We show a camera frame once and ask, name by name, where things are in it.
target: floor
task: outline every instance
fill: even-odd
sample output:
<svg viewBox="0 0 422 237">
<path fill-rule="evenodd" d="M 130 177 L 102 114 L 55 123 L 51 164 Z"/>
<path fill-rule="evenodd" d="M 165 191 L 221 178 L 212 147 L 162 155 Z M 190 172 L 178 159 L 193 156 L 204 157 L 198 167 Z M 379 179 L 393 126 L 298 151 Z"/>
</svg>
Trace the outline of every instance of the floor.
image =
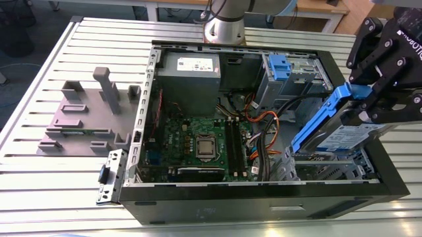
<svg viewBox="0 0 422 237">
<path fill-rule="evenodd" d="M 37 16 L 38 24 L 27 28 L 27 32 L 37 46 L 34 53 L 23 58 L 11 58 L 0 51 L 0 72 L 10 79 L 10 84 L 0 87 L 0 129 L 6 125 L 18 102 L 41 69 L 37 65 L 18 65 L 3 69 L 2 67 L 21 63 L 43 65 L 74 15 L 136 20 L 134 10 L 130 6 L 62 2 L 59 7 L 61 11 L 54 12 L 47 1 L 34 1 L 33 12 Z M 138 15 L 142 16 L 142 20 L 149 20 L 146 9 L 140 7 L 137 11 Z M 200 16 L 201 11 L 198 10 L 174 9 L 174 11 L 169 13 L 166 9 L 162 8 L 160 11 L 161 21 L 165 22 L 193 23 L 193 19 L 200 19 Z M 245 22 L 246 27 L 272 27 L 266 24 L 265 15 L 248 14 Z M 274 27 L 285 29 L 286 26 L 289 26 L 289 29 L 296 30 L 301 25 L 301 21 L 296 21 L 294 24 L 290 24 L 290 22 L 290 17 L 285 20 L 280 19 L 276 21 Z"/>
</svg>

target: desk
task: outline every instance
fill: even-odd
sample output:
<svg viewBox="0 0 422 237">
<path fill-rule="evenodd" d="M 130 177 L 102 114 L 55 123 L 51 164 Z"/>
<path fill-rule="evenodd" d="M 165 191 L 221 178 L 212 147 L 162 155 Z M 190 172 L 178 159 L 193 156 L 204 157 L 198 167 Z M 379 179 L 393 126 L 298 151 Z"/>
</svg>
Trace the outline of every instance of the desk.
<svg viewBox="0 0 422 237">
<path fill-rule="evenodd" d="M 182 8 L 192 10 L 205 10 L 209 0 L 61 0 L 67 2 L 83 2 L 98 4 L 144 6 L 148 8 L 149 20 L 160 21 L 158 9 Z M 50 1 L 53 8 L 57 10 L 57 4 Z M 327 26 L 322 30 L 325 33 L 333 33 L 345 15 L 349 14 L 349 8 L 343 1 L 339 6 L 325 3 L 325 0 L 298 0 L 298 17 L 328 19 Z"/>
<path fill-rule="evenodd" d="M 99 88 L 94 68 L 110 67 L 120 88 L 142 87 L 152 40 L 202 42 L 202 37 L 202 26 L 193 24 L 97 18 L 70 23 L 0 133 L 0 235 L 103 237 L 137 231 L 148 237 L 422 236 L 421 125 L 399 127 L 383 137 L 412 195 L 328 221 L 142 227 L 122 206 L 95 205 L 106 157 L 37 155 L 66 80 Z M 331 51 L 347 78 L 355 40 L 349 35 L 246 28 L 248 45 Z"/>
</svg>

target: gray 3d printed holder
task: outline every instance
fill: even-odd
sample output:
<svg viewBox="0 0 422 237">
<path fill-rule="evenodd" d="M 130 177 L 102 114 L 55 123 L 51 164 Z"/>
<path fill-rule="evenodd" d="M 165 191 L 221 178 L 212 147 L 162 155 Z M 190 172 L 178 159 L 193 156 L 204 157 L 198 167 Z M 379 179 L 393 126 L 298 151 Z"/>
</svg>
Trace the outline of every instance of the gray 3d printed holder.
<svg viewBox="0 0 422 237">
<path fill-rule="evenodd" d="M 94 78 L 102 89 L 86 89 L 67 81 L 59 110 L 39 144 L 39 155 L 105 156 L 130 149 L 141 87 L 118 90 L 109 68 L 98 67 Z"/>
</svg>

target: ram slot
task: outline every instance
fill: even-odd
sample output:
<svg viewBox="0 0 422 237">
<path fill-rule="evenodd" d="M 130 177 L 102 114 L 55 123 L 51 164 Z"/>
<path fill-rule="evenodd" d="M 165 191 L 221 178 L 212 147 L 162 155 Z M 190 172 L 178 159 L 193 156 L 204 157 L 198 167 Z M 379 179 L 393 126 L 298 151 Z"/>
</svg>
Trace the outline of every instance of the ram slot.
<svg viewBox="0 0 422 237">
<path fill-rule="evenodd" d="M 233 143 L 233 123 L 226 121 L 225 133 L 226 133 L 226 149 L 228 149 L 228 160 L 229 160 L 229 174 L 237 176 L 237 156 Z"/>
<path fill-rule="evenodd" d="M 237 157 L 236 160 L 237 160 L 238 176 L 248 176 L 246 168 L 245 168 L 245 160 L 244 160 L 240 122 L 234 122 L 232 129 L 233 129 L 233 144 L 234 144 L 233 146 L 234 146 L 234 153 Z"/>
</svg>

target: cpu socket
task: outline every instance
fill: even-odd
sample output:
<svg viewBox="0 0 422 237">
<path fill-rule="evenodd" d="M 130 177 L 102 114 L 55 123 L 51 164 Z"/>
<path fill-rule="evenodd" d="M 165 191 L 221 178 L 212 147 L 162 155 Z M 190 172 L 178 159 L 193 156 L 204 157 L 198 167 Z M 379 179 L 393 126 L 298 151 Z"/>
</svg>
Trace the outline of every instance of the cpu socket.
<svg viewBox="0 0 422 237">
<path fill-rule="evenodd" d="M 216 159 L 216 136 L 214 134 L 201 134 L 197 136 L 197 158 L 202 162 Z"/>
</svg>

